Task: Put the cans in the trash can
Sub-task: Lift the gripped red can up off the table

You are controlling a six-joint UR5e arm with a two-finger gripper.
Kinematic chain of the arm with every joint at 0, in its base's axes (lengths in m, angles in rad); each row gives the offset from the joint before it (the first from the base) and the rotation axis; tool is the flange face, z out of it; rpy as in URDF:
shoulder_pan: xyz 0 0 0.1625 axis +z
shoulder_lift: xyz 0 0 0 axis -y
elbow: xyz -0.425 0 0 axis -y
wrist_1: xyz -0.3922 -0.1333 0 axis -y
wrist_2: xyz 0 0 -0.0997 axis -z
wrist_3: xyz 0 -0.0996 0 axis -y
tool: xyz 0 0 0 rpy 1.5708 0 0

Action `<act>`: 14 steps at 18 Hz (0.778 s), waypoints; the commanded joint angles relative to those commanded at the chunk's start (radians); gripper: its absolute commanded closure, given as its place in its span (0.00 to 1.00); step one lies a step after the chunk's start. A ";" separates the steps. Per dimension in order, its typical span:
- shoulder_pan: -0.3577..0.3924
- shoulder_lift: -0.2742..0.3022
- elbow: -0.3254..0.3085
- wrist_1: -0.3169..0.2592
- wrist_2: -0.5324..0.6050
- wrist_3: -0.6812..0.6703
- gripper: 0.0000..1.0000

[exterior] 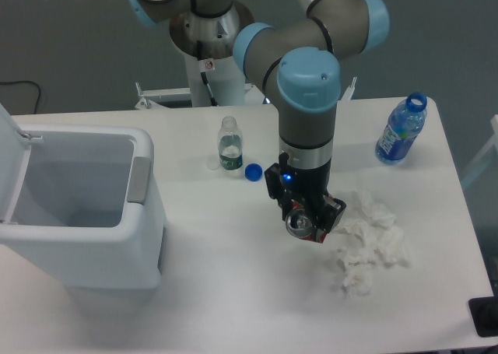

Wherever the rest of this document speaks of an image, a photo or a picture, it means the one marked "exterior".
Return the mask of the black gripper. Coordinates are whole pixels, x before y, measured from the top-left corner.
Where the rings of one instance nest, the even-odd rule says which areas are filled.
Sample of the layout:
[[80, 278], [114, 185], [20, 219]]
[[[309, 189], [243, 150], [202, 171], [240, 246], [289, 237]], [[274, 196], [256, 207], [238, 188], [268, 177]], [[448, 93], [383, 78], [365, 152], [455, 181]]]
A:
[[277, 201], [283, 221], [292, 210], [303, 206], [309, 217], [317, 219], [314, 240], [322, 244], [346, 209], [343, 200], [328, 195], [331, 159], [314, 169], [295, 168], [288, 164], [289, 160], [289, 155], [282, 152], [279, 161], [265, 171], [268, 195]]

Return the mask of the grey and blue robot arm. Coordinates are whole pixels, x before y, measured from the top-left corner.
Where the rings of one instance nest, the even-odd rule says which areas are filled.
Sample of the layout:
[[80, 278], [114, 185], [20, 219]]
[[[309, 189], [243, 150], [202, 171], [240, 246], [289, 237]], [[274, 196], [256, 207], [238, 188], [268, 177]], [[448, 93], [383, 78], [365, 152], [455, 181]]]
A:
[[341, 95], [339, 60], [387, 37], [382, 0], [299, 0], [300, 23], [278, 30], [254, 21], [237, 0], [129, 0], [146, 25], [168, 22], [184, 56], [195, 107], [244, 102], [247, 82], [279, 115], [279, 160], [265, 171], [288, 232], [322, 242], [345, 203], [328, 193], [335, 115]]

